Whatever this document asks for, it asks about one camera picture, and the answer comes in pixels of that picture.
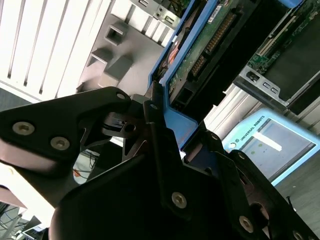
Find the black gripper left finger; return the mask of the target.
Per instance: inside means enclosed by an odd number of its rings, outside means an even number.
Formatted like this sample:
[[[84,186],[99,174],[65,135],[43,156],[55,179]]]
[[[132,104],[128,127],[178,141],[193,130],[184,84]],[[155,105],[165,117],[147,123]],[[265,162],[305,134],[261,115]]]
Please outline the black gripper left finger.
[[[163,87],[154,82],[143,103],[111,86],[6,110],[0,114],[0,159],[58,181],[70,174],[81,151],[118,136],[130,148],[109,170],[137,157],[151,160],[161,205],[187,220],[187,182],[179,178],[184,165],[165,123],[163,98]]]

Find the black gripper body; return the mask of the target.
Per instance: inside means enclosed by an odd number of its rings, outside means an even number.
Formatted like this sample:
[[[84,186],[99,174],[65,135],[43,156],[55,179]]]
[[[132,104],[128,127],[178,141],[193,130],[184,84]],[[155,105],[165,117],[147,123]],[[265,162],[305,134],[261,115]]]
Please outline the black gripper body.
[[[51,240],[239,240],[218,180],[184,166],[183,219],[163,207],[154,163],[135,157],[69,192],[56,208]]]

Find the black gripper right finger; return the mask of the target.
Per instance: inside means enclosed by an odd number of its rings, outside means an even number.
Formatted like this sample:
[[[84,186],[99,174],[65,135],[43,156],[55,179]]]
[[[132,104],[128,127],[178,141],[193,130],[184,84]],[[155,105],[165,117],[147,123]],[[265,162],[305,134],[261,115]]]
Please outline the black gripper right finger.
[[[231,229],[226,240],[316,240],[299,217],[249,157],[227,153],[221,139],[201,124],[198,136],[209,168],[217,172]]]

